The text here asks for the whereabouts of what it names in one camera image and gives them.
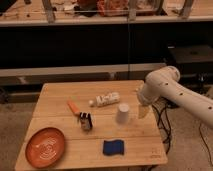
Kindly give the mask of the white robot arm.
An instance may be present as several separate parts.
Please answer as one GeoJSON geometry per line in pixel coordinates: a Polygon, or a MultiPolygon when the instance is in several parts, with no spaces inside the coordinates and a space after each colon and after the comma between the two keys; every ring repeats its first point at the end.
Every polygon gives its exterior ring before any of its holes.
{"type": "Polygon", "coordinates": [[[180,85],[180,72],[174,66],[166,66],[150,72],[145,83],[137,91],[142,106],[148,106],[160,96],[184,108],[213,129],[213,100],[180,85]]]}

